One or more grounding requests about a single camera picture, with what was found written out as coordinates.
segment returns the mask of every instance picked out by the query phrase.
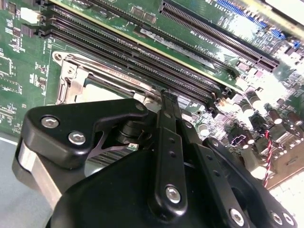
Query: red and black wire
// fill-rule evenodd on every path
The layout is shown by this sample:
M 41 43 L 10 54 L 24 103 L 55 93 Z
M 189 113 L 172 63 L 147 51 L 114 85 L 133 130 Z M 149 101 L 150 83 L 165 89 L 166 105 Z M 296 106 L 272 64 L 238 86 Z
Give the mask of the red and black wire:
M 270 173 L 270 168 L 271 168 L 271 157 L 272 157 L 271 147 L 273 144 L 268 130 L 265 131 L 265 138 L 267 139 L 268 154 L 267 154 L 267 160 L 266 160 L 267 166 L 266 166 L 266 174 L 265 174 L 265 178 L 264 178 L 264 187 L 266 187 L 268 184 L 268 178 L 269 178 L 269 173 Z

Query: pcie slot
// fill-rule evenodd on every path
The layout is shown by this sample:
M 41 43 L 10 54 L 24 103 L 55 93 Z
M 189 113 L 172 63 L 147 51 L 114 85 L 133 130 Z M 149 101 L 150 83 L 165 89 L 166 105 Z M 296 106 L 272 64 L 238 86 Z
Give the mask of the pcie slot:
M 51 24 L 61 30 L 64 30 L 70 34 L 75 34 L 78 37 L 86 40 L 91 40 L 91 43 L 95 43 L 101 48 L 104 48 L 105 50 L 113 50 L 117 53 L 117 55 L 124 56 L 125 58 L 129 59 L 135 59 L 138 61 L 138 63 L 142 65 L 149 66 L 150 64 L 153 64 L 155 67 L 159 69 L 163 69 L 166 72 L 169 72 L 172 76 L 171 77 L 178 77 L 180 80 L 183 80 L 185 82 L 191 82 L 191 84 L 197 84 L 197 87 L 199 89 L 202 89 L 204 91 L 208 91 L 209 93 L 215 93 L 217 96 L 222 96 L 220 94 L 220 90 L 216 89 L 214 86 L 211 87 L 210 85 L 207 85 L 204 82 L 198 83 L 197 79 L 188 77 L 181 72 L 174 71 L 173 69 L 168 67 L 168 64 L 166 63 L 166 59 L 161 57 L 161 59 L 158 59 L 158 61 L 152 60 L 151 57 L 143 55 L 141 52 L 138 52 L 135 49 L 132 49 L 132 44 L 128 43 L 127 40 L 123 42 L 123 44 L 116 41 L 112 41 L 109 36 L 105 36 L 104 34 L 97 33 L 94 30 L 90 28 L 86 28 L 83 26 L 80 26 L 78 24 L 73 23 L 67 18 L 64 18 L 60 15 L 53 15 Z
M 279 65 L 270 55 L 172 0 L 162 0 L 160 13 L 268 72 Z
M 196 89 L 193 89 L 192 85 L 185 84 L 180 80 L 172 80 L 167 78 L 168 75 L 166 73 L 164 74 L 164 72 L 160 72 L 154 67 L 141 66 L 135 62 L 123 59 L 120 56 L 114 56 L 112 53 L 107 53 L 104 50 L 99 49 L 98 47 L 83 40 L 77 39 L 76 37 L 73 37 L 65 31 L 61 31 L 57 28 L 48 29 L 47 31 L 40 29 L 38 31 L 38 35 L 42 38 L 53 37 L 61 40 L 80 51 L 88 53 L 90 56 L 95 57 L 96 60 L 102 60 L 117 67 L 121 67 L 122 69 L 127 69 L 128 72 L 138 75 L 139 78 L 142 78 L 143 80 L 159 84 L 160 86 L 164 86 L 174 93 L 183 95 L 184 97 L 204 104 L 210 112 L 215 110 L 213 100 L 206 97 L 205 93 L 200 93 Z
M 103 1 L 103 0 L 87 0 L 88 2 L 96 5 L 96 6 L 99 6 L 99 7 L 102 7 L 103 9 L 141 27 L 141 28 L 144 28 L 145 30 L 148 30 L 154 34 L 156 34 L 157 36 L 160 36 L 162 38 L 164 38 L 166 41 L 169 41 L 169 42 L 172 42 L 173 44 L 183 48 L 184 50 L 186 51 L 189 51 L 189 52 L 192 52 L 193 54 L 211 62 L 213 65 L 215 65 L 216 67 L 219 67 L 221 69 L 224 69 L 226 71 L 229 72 L 229 74 L 231 74 L 232 77 L 236 78 L 239 76 L 239 72 L 234 69 L 233 67 L 227 65 L 226 63 L 220 61 L 219 59 L 216 59 L 208 54 L 204 54 L 202 52 L 200 52 L 199 50 L 197 50 L 195 47 L 187 44 L 186 42 L 176 38 L 176 37 L 173 37 L 172 35 L 160 30 L 159 28 L 156 28 L 154 26 L 151 26 L 150 24 L 140 20 L 140 19 L 137 19 L 136 17 L 134 17 L 133 15 L 127 13 L 127 12 L 124 12 L 122 11 L 121 9 L 109 4 L 108 2 L 106 1 Z M 66 9 L 61 9 L 63 12 L 65 11 L 66 14 L 70 14 L 71 12 L 66 10 Z

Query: screw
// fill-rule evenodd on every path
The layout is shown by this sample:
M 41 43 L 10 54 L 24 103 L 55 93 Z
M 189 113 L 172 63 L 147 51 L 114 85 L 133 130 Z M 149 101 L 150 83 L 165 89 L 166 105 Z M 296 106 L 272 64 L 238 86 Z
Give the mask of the screw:
M 166 196 L 172 203 L 179 203 L 181 200 L 179 191 L 173 186 L 168 186 L 166 188 Z
M 230 216 L 235 223 L 237 223 L 240 227 L 245 224 L 244 218 L 238 210 L 231 209 Z
M 289 215 L 287 215 L 286 213 L 283 213 L 285 220 L 292 226 L 295 225 L 295 222 L 291 219 L 291 217 Z
M 186 126 L 189 127 L 189 128 L 192 127 L 192 124 L 190 124 L 189 122 L 186 122 L 185 124 L 186 124 Z
M 164 115 L 165 115 L 166 117 L 168 117 L 168 118 L 171 118 L 171 115 L 170 115 L 169 113 L 167 113 L 167 112 L 164 112 Z
M 136 107 L 138 110 L 141 110 L 141 111 L 144 110 L 142 104 L 137 103 L 137 104 L 135 105 L 135 107 Z
M 218 141 L 216 141 L 215 139 L 211 139 L 211 142 L 214 146 L 216 146 L 216 147 L 219 146 Z
M 281 220 L 281 218 L 274 212 L 271 212 L 272 218 L 274 219 L 274 221 L 279 224 L 279 225 L 283 225 L 283 221 Z
M 46 128 L 55 128 L 58 127 L 59 121 L 54 117 L 43 117 L 41 124 Z
M 82 145 L 86 141 L 85 135 L 81 132 L 71 132 L 68 135 L 68 139 L 72 144 L 75 145 Z

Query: black lever arm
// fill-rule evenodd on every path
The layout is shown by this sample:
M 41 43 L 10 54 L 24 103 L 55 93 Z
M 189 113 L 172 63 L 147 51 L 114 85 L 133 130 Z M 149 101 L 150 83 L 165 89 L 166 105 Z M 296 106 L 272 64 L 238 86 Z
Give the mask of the black lever arm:
M 74 203 L 82 208 L 86 202 L 81 200 L 90 197 L 90 193 L 82 194 L 95 190 L 97 194 L 94 199 L 90 198 L 90 206 L 95 205 L 96 210 L 103 211 L 99 208 L 103 204 L 94 202 L 96 198 L 102 201 L 99 192 L 109 194 L 101 185 L 108 183 L 104 178 L 115 173 L 116 167 L 126 172 L 134 170 L 133 176 L 124 177 L 127 178 L 124 181 L 136 183 L 141 180 L 142 183 L 123 191 L 120 188 L 109 191 L 130 195 L 133 188 L 139 191 L 133 195 L 140 202 L 134 199 L 134 213 L 128 213 L 131 217 L 138 215 L 134 223 L 140 227 L 164 227 L 163 223 L 152 222 L 152 218 L 176 222 L 177 228 L 197 227 L 197 224 L 202 228 L 296 227 L 292 216 L 234 161 L 219 141 L 211 138 L 201 142 L 193 125 L 182 120 L 176 98 L 163 94 L 162 103 L 157 118 L 134 99 L 34 108 L 24 120 L 14 161 L 19 168 L 14 168 L 15 175 L 20 180 L 22 176 L 21 181 L 25 184 L 39 189 L 53 208 L 59 199 L 60 205 L 67 200 L 68 208 L 75 208 Z M 122 161 L 85 178 L 84 163 L 92 151 L 97 155 L 125 148 L 129 142 L 138 143 L 146 150 L 131 153 Z M 185 166 L 184 158 L 195 169 Z M 128 163 L 126 161 L 134 163 L 135 160 L 141 164 L 138 168 L 124 165 Z M 141 173 L 147 171 L 143 166 L 147 161 L 151 164 L 151 176 Z M 143 188 L 146 182 L 149 183 L 147 189 Z M 141 203 L 143 197 L 148 203 Z M 125 207 L 120 201 L 116 204 L 117 208 Z M 142 214 L 146 206 L 154 215 Z M 208 226 L 202 226 L 202 207 L 209 210 Z M 67 214 L 59 209 L 56 211 L 57 215 L 66 218 L 83 219 L 82 213 L 72 216 L 68 211 L 65 211 Z M 104 223 L 104 217 L 94 217 L 94 213 L 86 214 L 85 218 L 100 222 L 100 226 Z

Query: electrolytic capacitor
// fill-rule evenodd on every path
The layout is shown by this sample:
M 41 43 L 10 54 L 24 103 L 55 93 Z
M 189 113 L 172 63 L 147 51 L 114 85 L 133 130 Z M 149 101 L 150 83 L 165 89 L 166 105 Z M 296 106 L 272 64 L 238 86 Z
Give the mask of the electrolytic capacitor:
M 300 119 L 300 117 L 295 112 L 289 112 L 287 114 L 288 120 L 293 123 L 296 126 L 300 126 L 303 124 L 303 120 Z
M 201 136 L 208 136 L 209 135 L 209 129 L 208 129 L 208 125 L 205 124 L 205 123 L 202 123 L 200 126 L 199 126 L 199 133 Z
M 275 124 L 281 124 L 282 123 L 282 118 L 280 117 L 280 114 L 277 112 L 276 109 L 272 109 L 268 112 L 270 118 Z
M 251 103 L 254 109 L 259 110 L 263 108 L 263 103 L 256 93 L 251 94 L 251 97 L 249 98 L 249 102 Z
M 240 142 L 240 146 L 241 146 L 244 150 L 247 149 L 247 148 L 249 147 L 249 145 L 246 143 L 245 140 L 243 140 L 243 141 Z
M 249 130 L 245 130 L 245 136 L 246 136 L 246 143 L 249 145 L 252 145 L 255 143 L 254 138 L 252 137 L 252 134 L 250 133 Z
M 246 100 L 242 101 L 241 109 L 246 117 L 251 117 L 255 113 L 251 105 Z

